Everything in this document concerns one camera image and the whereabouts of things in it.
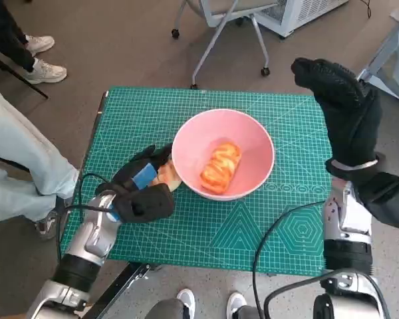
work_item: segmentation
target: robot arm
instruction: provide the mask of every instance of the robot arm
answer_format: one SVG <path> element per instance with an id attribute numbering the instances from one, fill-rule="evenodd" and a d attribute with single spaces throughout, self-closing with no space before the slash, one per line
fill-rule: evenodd
<path id="1" fill-rule="evenodd" d="M 291 70 L 296 84 L 315 95 L 333 152 L 326 162 L 333 179 L 323 212 L 324 258 L 328 271 L 340 272 L 321 281 L 326 293 L 315 300 L 314 318 L 388 319 L 376 280 L 355 272 L 372 275 L 372 216 L 399 228 L 399 177 L 382 172 L 384 158 L 374 152 L 378 92 L 323 59 L 298 58 Z"/>
<path id="2" fill-rule="evenodd" d="M 96 196 L 93 207 L 110 208 L 115 194 Z M 27 318 L 78 318 L 75 310 L 84 310 L 89 291 L 100 268 L 115 243 L 122 222 L 111 213 L 88 210 L 70 247 L 59 263 L 52 279 L 46 281 Z"/>
<path id="3" fill-rule="evenodd" d="M 174 202 L 166 184 L 147 187 L 158 168 L 167 162 L 171 144 L 155 152 L 146 148 L 122 167 L 110 183 L 99 185 L 88 202 L 84 221 L 61 259 L 52 279 L 46 281 L 27 319 L 78 318 L 89 292 L 114 246 L 123 223 L 145 223 L 168 217 Z"/>

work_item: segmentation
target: pink bowl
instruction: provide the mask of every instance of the pink bowl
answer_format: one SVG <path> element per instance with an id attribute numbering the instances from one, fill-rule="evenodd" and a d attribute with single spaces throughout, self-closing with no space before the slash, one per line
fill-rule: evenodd
<path id="1" fill-rule="evenodd" d="M 201 186 L 200 174 L 214 149 L 224 142 L 241 148 L 242 158 L 229 189 L 216 195 Z M 260 187 L 275 162 L 271 137 L 251 116 L 235 110 L 210 110 L 189 119 L 176 134 L 172 159 L 182 181 L 208 199 L 231 201 Z"/>

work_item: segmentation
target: white sneaker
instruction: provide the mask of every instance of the white sneaker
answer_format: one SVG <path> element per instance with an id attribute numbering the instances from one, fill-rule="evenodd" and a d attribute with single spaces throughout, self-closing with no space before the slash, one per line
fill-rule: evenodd
<path id="1" fill-rule="evenodd" d="M 25 38 L 28 41 L 26 48 L 33 56 L 37 53 L 49 50 L 55 44 L 54 38 L 50 36 L 32 37 L 31 35 L 25 35 Z"/>
<path id="2" fill-rule="evenodd" d="M 183 289 L 179 291 L 178 295 L 176 296 L 177 299 L 181 300 L 185 306 L 189 309 L 189 318 L 194 319 L 195 314 L 195 297 L 194 293 L 190 289 Z"/>
<path id="3" fill-rule="evenodd" d="M 231 294 L 227 301 L 226 318 L 232 319 L 232 315 L 236 313 L 237 310 L 240 309 L 242 306 L 246 305 L 247 301 L 245 301 L 244 296 L 239 292 L 234 292 L 233 294 Z"/>
<path id="4" fill-rule="evenodd" d="M 38 84 L 42 82 L 56 83 L 62 81 L 67 77 L 67 70 L 61 66 L 51 65 L 43 60 L 35 59 L 34 70 L 26 72 L 25 78 L 31 84 Z"/>

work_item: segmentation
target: black cable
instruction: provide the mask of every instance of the black cable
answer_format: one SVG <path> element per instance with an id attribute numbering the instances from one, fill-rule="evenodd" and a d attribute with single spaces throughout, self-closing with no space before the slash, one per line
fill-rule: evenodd
<path id="1" fill-rule="evenodd" d="M 81 193 L 82 193 L 82 183 L 84 182 L 84 179 L 85 179 L 86 177 L 89 177 L 89 176 L 93 176 L 93 177 L 99 178 L 99 179 L 101 179 L 103 182 L 108 183 L 108 181 L 107 181 L 106 179 L 104 179 L 102 176 L 100 176 L 100 175 L 98 175 L 98 174 L 95 174 L 95 173 L 86 173 L 86 174 L 84 174 L 84 175 L 80 178 L 80 182 L 79 182 L 79 184 L 78 184 L 78 204 L 79 204 L 79 205 L 82 205 L 82 195 L 81 195 Z M 83 216 L 82 216 L 82 209 L 81 209 L 81 208 L 79 209 L 78 214 L 79 214 L 79 218 L 80 218 L 80 224 L 82 224 L 82 218 L 83 218 Z"/>
<path id="2" fill-rule="evenodd" d="M 368 14 L 368 19 L 371 19 L 372 11 L 371 11 L 371 0 L 365 1 L 365 0 L 360 0 L 360 2 L 363 2 L 366 5 L 366 13 Z"/>
<path id="3" fill-rule="evenodd" d="M 378 295 L 378 298 L 379 298 L 379 300 L 380 300 L 381 307 L 382 307 L 382 311 L 383 311 L 383 313 L 384 313 L 385 318 L 386 318 L 386 319 L 390 319 L 390 313 L 389 313 L 389 310 L 388 310 L 388 307 L 387 307 L 387 303 L 386 303 L 386 301 L 385 301 L 385 299 L 384 299 L 384 296 L 383 296 L 382 291 L 380 290 L 380 287 L 378 287 L 378 285 L 375 283 L 375 281 L 371 278 L 370 275 L 368 275 L 368 274 L 366 274 L 366 273 L 364 273 L 364 272 L 358 271 L 358 270 L 356 270 L 356 269 L 353 269 L 353 268 L 343 268 L 343 269 L 334 270 L 334 271 L 328 272 L 328 273 L 326 273 L 326 274 L 324 274 L 324 275 L 322 275 L 322 276 L 317 276 L 317 277 L 314 277 L 314 278 L 302 280 L 302 281 L 300 281 L 300 282 L 295 282 L 295 283 L 293 283 L 293 284 L 289 284 L 289 285 L 287 285 L 287 286 L 281 287 L 281 288 L 275 290 L 274 292 L 272 292 L 271 294 L 269 294 L 269 295 L 266 297 L 265 303 L 264 303 L 264 310 L 265 310 L 265 311 L 264 311 L 264 313 L 263 313 L 263 311 L 262 311 L 262 309 L 261 309 L 261 307 L 260 307 L 260 300 L 259 300 L 259 295 L 258 295 L 258 293 L 257 293 L 257 284 L 256 284 L 255 277 L 256 277 L 257 263 L 259 262 L 260 253 L 261 253 L 263 247 L 265 246 L 265 243 L 266 243 L 266 241 L 267 241 L 269 235 L 276 229 L 276 227 L 281 223 L 281 221 L 282 221 L 285 217 L 287 217 L 289 214 L 291 214 L 292 212 L 297 211 L 297 210 L 299 210 L 299 209 L 306 208 L 306 207 L 315 206 L 315 205 L 320 205 L 320 204 L 323 204 L 324 202 L 325 202 L 325 201 L 318 201 L 318 202 L 315 202 L 315 203 L 310 203 L 310 204 L 298 206 L 298 207 L 296 207 L 296 208 L 293 208 L 293 209 L 290 209 L 290 210 L 284 212 L 284 213 L 276 220 L 276 222 L 274 222 L 274 223 L 272 224 L 272 226 L 271 226 L 271 227 L 268 229 L 268 231 L 265 233 L 265 236 L 262 238 L 262 240 L 261 240 L 261 242 L 260 242 L 260 244 L 259 244 L 259 247 L 257 248 L 257 251 L 256 251 L 256 253 L 255 253 L 254 262 L 253 262 L 253 291 L 254 291 L 254 299 L 255 299 L 257 311 L 259 312 L 259 317 L 260 317 L 260 319 L 271 319 L 270 313 L 269 313 L 269 303 L 270 303 L 270 301 L 271 301 L 272 299 L 274 299 L 274 298 L 275 298 L 276 296 L 278 296 L 279 294 L 282 294 L 282 293 L 284 293 L 284 292 L 286 292 L 286 291 L 288 291 L 288 290 L 292 290 L 292 289 L 295 289 L 295 288 L 298 288 L 298 287 L 302 287 L 302 286 L 306 286 L 306 285 L 308 285 L 308 284 L 312 284 L 312 283 L 314 283 L 314 282 L 326 280 L 326 279 L 331 278 L 331 277 L 333 277 L 334 275 L 339 274 L 339 273 L 341 273 L 341 272 L 354 272 L 357 276 L 358 276 L 359 274 L 361 274 L 362 276 L 364 276 L 364 277 L 371 283 L 371 285 L 374 287 L 374 289 L 375 289 L 375 291 L 376 291 L 376 293 L 377 293 L 377 295 Z"/>
<path id="4" fill-rule="evenodd" d="M 302 280 L 299 282 L 295 282 L 293 284 L 288 284 L 287 286 L 281 287 L 277 290 L 275 290 L 274 292 L 272 292 L 271 294 L 269 294 L 266 299 L 265 299 L 265 303 L 263 305 L 264 309 L 265 309 L 265 317 L 266 319 L 271 319 L 270 314 L 269 314 L 269 303 L 272 299 L 274 299 L 276 296 L 292 290 L 292 289 L 296 289 L 296 288 L 300 288 L 303 286 L 306 286 L 308 284 L 312 284 L 318 281 L 322 281 L 322 280 L 326 280 L 326 279 L 330 279 L 332 277 L 334 277 L 337 274 L 340 274 L 342 272 L 354 272 L 357 276 L 359 274 L 361 274 L 362 276 L 364 276 L 369 282 L 370 284 L 374 287 L 375 291 L 377 292 L 378 298 L 380 299 L 381 302 L 381 307 L 384 313 L 384 318 L 385 319 L 390 319 L 390 313 L 388 311 L 388 307 L 387 307 L 387 303 L 383 297 L 383 293 L 380 290 L 380 287 L 378 287 L 378 285 L 375 283 L 375 281 L 371 278 L 371 276 L 369 274 L 366 274 L 365 272 L 353 269 L 353 268 L 342 268 L 342 269 L 337 269 L 331 272 L 328 272 L 326 274 L 323 274 L 321 276 L 317 276 L 317 277 L 313 277 L 310 279 L 306 279 L 306 280 Z"/>
<path id="5" fill-rule="evenodd" d="M 260 319 L 265 319 L 265 316 L 263 314 L 263 311 L 260 307 L 260 300 L 259 300 L 259 295 L 257 293 L 257 284 L 255 281 L 255 272 L 257 270 L 257 263 L 259 262 L 259 257 L 260 257 L 260 253 L 261 250 L 263 249 L 263 247 L 265 246 L 265 243 L 267 241 L 267 238 L 269 237 L 269 235 L 273 232 L 273 230 L 278 227 L 278 225 L 281 223 L 281 221 L 288 216 L 289 214 L 291 214 L 294 211 L 297 211 L 299 209 L 302 208 L 306 208 L 306 207 L 310 207 L 310 206 L 315 206 L 315 205 L 320 205 L 323 204 L 325 201 L 317 201 L 315 203 L 309 203 L 306 205 L 301 205 L 295 208 L 292 208 L 286 212 L 284 212 L 281 216 L 278 217 L 278 219 L 272 224 L 271 228 L 269 228 L 267 230 L 267 232 L 265 233 L 265 236 L 262 238 L 260 244 L 259 244 L 259 248 L 257 248 L 257 251 L 255 252 L 255 256 L 254 256 L 254 262 L 253 262 L 253 292 L 254 292 L 254 299 L 255 299 L 255 304 L 257 307 L 257 311 L 259 311 L 259 317 Z"/>
<path id="6" fill-rule="evenodd" d="M 61 213 L 57 214 L 57 220 L 56 220 L 56 252 L 57 252 L 57 258 L 58 258 L 58 263 L 62 259 L 62 252 L 61 252 L 61 220 L 62 216 L 69 210 L 71 209 L 78 209 L 79 212 L 79 218 L 80 218 L 80 224 L 82 224 L 82 212 L 84 209 L 89 209 L 91 211 L 103 211 L 110 213 L 110 209 L 106 208 L 100 208 L 100 207 L 94 207 L 94 206 L 88 206 L 88 205 L 83 205 L 82 204 L 82 183 L 86 177 L 89 176 L 94 176 L 96 178 L 99 178 L 103 180 L 103 182 L 108 183 L 106 179 L 104 179 L 102 176 L 95 174 L 95 173 L 86 173 L 84 174 L 78 183 L 78 204 L 77 205 L 69 205 L 64 208 L 64 210 Z"/>
<path id="7" fill-rule="evenodd" d="M 61 252 L 61 220 L 62 216 L 65 214 L 65 211 L 58 213 L 56 216 L 56 254 L 58 258 L 58 264 L 62 259 L 62 252 Z"/>

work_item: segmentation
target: black robotic glove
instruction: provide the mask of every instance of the black robotic glove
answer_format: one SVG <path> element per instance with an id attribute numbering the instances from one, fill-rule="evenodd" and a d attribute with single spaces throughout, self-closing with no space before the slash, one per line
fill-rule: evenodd
<path id="1" fill-rule="evenodd" d="M 327 60 L 297 58 L 295 83 L 312 90 L 324 113 L 332 159 L 327 170 L 352 181 L 365 207 L 381 223 L 399 228 L 399 176 L 380 171 L 382 154 L 374 152 L 382 115 L 378 91 Z M 371 166 L 363 165 L 378 159 Z M 335 167 L 333 160 L 346 167 Z"/>
<path id="2" fill-rule="evenodd" d="M 171 144 L 157 151 L 155 145 L 148 146 L 121 167 L 110 183 L 100 184 L 96 194 L 115 192 L 112 204 L 124 223 L 148 223 L 169 217 L 174 211 L 174 200 L 168 186 L 148 184 L 153 178 L 151 170 L 156 173 L 168 161 L 171 151 Z"/>
<path id="3" fill-rule="evenodd" d="M 112 178 L 112 182 L 131 191 L 133 188 L 132 178 L 149 163 L 158 171 L 158 168 L 168 161 L 168 157 L 172 152 L 172 145 L 172 143 L 167 144 L 159 150 L 156 150 L 155 145 L 149 145 L 121 167 Z"/>
<path id="4" fill-rule="evenodd" d="M 322 108 L 332 158 L 349 167 L 375 160 L 382 115 L 378 92 L 357 81 L 351 71 L 327 60 L 297 58 L 291 70 L 295 83 L 312 90 Z"/>

